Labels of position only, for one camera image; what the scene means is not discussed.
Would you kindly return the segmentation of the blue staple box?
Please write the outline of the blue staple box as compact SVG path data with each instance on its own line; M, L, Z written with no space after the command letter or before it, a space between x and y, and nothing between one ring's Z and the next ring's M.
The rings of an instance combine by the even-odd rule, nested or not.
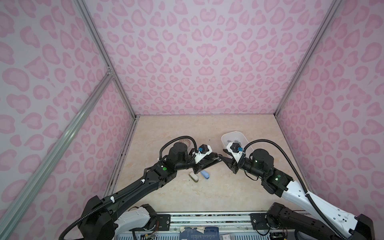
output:
M210 174L206 171L201 171L201 175L207 180L210 178Z

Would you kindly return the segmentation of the beige staple box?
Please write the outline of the beige staple box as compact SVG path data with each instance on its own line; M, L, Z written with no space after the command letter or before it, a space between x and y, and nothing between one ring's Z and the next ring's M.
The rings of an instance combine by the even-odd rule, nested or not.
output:
M195 182L197 183L199 181L199 177L194 173L194 172L190 172L189 173L189 177Z

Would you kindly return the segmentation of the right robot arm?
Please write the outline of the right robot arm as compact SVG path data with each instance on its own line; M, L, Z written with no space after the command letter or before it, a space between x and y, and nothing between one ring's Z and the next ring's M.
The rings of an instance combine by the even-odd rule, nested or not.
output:
M261 180L263 188L299 206L309 216L288 207L273 203L266 213L266 224L274 229L292 228L317 240L373 240L373 221L360 214L355 216L308 191L299 181L274 167L274 158L263 149L254 150L250 157L245 153L227 150L228 157L219 156L231 171L239 170Z

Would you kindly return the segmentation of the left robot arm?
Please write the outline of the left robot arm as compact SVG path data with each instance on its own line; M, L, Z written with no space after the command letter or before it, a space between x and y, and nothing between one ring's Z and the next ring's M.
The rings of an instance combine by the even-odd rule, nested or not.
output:
M195 174L221 161L209 145L191 150L185 143L173 140L159 151L159 160L144 170L143 176L122 190L100 199L91 198L76 224L84 240L111 240L116 231L157 231L158 214L148 204L129 211L139 200L162 188L178 171L191 169Z

